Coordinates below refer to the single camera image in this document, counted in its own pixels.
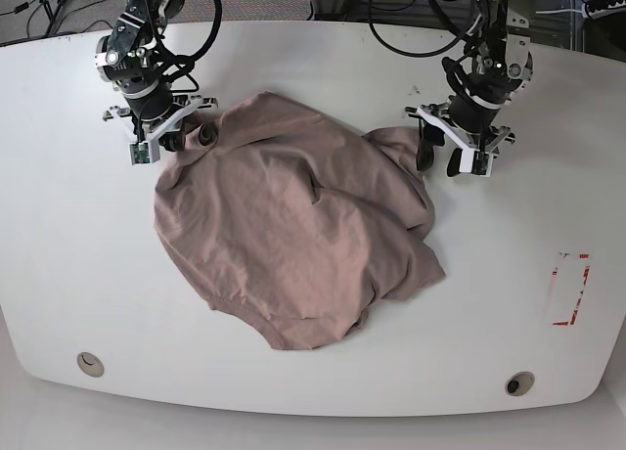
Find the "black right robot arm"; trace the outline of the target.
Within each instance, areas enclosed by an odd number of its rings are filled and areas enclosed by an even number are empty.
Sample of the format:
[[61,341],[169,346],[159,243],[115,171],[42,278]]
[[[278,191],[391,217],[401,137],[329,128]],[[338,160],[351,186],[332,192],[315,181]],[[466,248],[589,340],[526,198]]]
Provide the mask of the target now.
[[192,54],[175,54],[165,46],[164,32],[184,3],[126,0],[112,33],[102,37],[96,49],[96,69],[126,103],[109,107],[103,121],[112,121],[123,131],[133,164],[158,161],[162,149],[183,151],[187,117],[218,107],[215,98],[200,94],[192,71],[217,38],[222,3],[212,0],[213,21],[200,48]]

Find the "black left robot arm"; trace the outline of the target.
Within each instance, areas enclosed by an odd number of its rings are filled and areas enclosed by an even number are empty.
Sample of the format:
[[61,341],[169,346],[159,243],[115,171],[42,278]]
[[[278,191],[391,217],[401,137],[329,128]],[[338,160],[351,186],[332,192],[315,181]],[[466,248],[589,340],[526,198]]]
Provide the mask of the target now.
[[516,140],[508,126],[497,126],[494,119],[532,77],[529,23],[534,0],[475,0],[475,5],[479,14],[468,29],[464,54],[442,60],[453,94],[441,104],[405,109],[420,122],[419,172],[430,169],[435,149],[450,141],[455,149],[448,176],[488,177],[500,145]]

